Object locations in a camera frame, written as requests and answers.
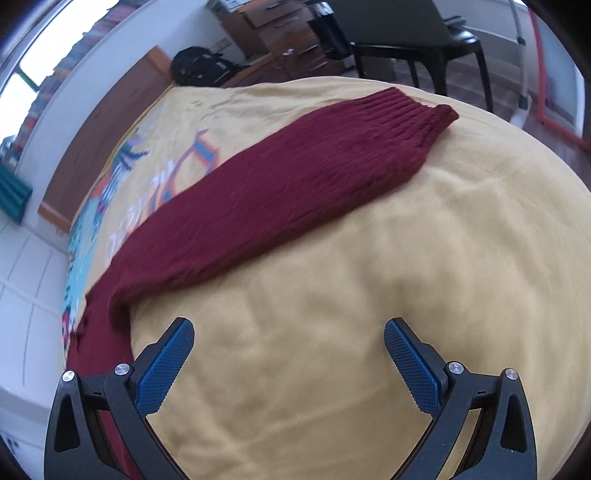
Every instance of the red frame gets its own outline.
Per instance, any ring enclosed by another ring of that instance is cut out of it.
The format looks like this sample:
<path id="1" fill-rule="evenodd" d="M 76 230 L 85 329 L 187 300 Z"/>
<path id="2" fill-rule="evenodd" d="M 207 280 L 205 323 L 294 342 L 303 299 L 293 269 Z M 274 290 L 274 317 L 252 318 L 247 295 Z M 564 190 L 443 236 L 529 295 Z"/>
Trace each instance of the red frame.
<path id="1" fill-rule="evenodd" d="M 530 10 L 530 17 L 531 23 L 534 27 L 534 37 L 535 43 L 538 50 L 538 69 L 539 69 L 539 77 L 540 77 L 540 85 L 538 87 L 538 105 L 537 105 L 537 112 L 536 117 L 538 120 L 543 124 L 546 125 L 553 130 L 557 131 L 558 133 L 564 135 L 568 139 L 575 142 L 580 147 L 583 147 L 587 150 L 591 149 L 591 139 L 584 140 L 580 138 L 575 133 L 571 132 L 567 128 L 563 127 L 559 123 L 553 121 L 552 119 L 548 118 L 544 112 L 546 109 L 546 86 L 548 83 L 547 76 L 546 76 L 546 64 L 544 61 L 544 47 L 542 46 L 542 36 L 540 33 L 540 28 L 538 26 L 538 17 L 535 13 Z"/>

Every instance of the metal screw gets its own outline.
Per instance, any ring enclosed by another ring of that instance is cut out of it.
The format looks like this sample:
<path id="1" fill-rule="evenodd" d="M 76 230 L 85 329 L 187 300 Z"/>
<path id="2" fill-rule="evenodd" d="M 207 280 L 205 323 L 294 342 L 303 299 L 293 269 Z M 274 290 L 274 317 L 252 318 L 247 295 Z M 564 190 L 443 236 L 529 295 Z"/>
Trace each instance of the metal screw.
<path id="1" fill-rule="evenodd" d="M 449 364 L 449 371 L 453 374 L 459 375 L 463 373 L 464 366 L 460 362 L 452 362 Z"/>
<path id="2" fill-rule="evenodd" d="M 119 364 L 115 367 L 115 375 L 127 375 L 129 372 L 128 364 Z"/>
<path id="3" fill-rule="evenodd" d="M 509 380 L 517 380 L 519 378 L 517 372 L 512 368 L 508 368 L 507 370 L 505 370 L 505 375 Z"/>
<path id="4" fill-rule="evenodd" d="M 65 372 L 62 376 L 61 379 L 64 382 L 69 382 L 70 380 L 72 380 L 74 377 L 76 376 L 76 374 L 72 371 L 72 370 L 68 370 L 67 372 Z"/>

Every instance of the black chair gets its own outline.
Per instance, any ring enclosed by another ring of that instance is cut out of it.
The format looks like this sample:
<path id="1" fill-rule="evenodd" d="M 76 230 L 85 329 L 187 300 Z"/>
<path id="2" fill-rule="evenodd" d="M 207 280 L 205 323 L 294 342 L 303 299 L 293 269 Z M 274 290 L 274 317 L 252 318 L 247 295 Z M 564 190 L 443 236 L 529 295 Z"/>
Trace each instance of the black chair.
<path id="1" fill-rule="evenodd" d="M 330 6 L 352 42 L 360 78 L 366 78 L 363 57 L 408 61 L 413 84 L 419 87 L 415 62 L 428 70 L 435 93 L 447 96 L 447 62 L 475 53 L 486 99 L 493 111 L 491 81 L 480 40 L 463 28 L 461 17 L 442 19 L 432 0 L 331 0 Z"/>

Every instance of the printed graphic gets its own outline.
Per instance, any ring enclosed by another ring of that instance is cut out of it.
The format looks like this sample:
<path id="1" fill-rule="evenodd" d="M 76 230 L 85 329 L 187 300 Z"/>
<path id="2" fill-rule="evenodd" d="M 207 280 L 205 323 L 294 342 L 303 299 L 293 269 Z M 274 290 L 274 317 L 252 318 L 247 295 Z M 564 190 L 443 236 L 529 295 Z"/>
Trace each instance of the printed graphic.
<path id="1" fill-rule="evenodd" d="M 169 160 L 166 167 L 152 179 L 146 194 L 128 209 L 117 231 L 109 237 L 105 267 L 108 267 L 123 242 L 143 221 L 180 193 L 176 182 L 177 175 L 187 160 L 194 159 L 199 162 L 204 168 L 205 175 L 219 166 L 218 149 L 205 140 L 206 133 L 206 129 L 198 131 L 191 146 L 178 160 Z M 68 248 L 70 265 L 61 317 L 64 350 L 69 347 L 70 333 L 76 322 L 79 301 L 84 295 L 96 238 L 103 217 L 115 193 L 125 183 L 134 165 L 148 155 L 148 151 L 134 150 L 134 147 L 139 146 L 145 139 L 146 136 L 140 136 L 136 129 L 134 134 L 123 144 L 109 170 L 93 187 L 72 228 Z"/>

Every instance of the drawer handle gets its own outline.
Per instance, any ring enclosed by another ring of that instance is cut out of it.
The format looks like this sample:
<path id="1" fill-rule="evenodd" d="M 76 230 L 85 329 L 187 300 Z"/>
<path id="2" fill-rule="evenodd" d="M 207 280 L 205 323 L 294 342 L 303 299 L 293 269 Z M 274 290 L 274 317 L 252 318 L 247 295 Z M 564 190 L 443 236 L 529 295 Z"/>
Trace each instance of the drawer handle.
<path id="1" fill-rule="evenodd" d="M 279 25 L 275 25 L 275 28 L 281 28 L 281 27 L 285 27 L 286 25 L 289 25 L 292 22 L 295 22 L 296 20 L 299 20 L 300 17 L 293 17 L 290 18 L 289 20 L 285 20 L 283 23 L 280 23 Z"/>
<path id="2" fill-rule="evenodd" d="M 268 7 L 265 7 L 265 10 L 273 10 L 274 8 L 280 7 L 284 3 L 285 2 L 275 2 L 274 4 L 269 5 Z"/>
<path id="3" fill-rule="evenodd" d="M 307 49 L 302 50 L 301 52 L 299 52 L 298 55 L 305 55 L 309 51 L 312 51 L 312 50 L 314 50 L 315 48 L 318 48 L 318 47 L 320 47 L 320 44 L 312 45 L 311 47 L 308 47 Z"/>
<path id="4" fill-rule="evenodd" d="M 311 72 L 315 72 L 318 69 L 321 69 L 324 65 L 328 65 L 328 61 L 323 61 L 320 65 L 317 65 L 316 67 L 314 67 L 313 69 L 310 69 Z"/>

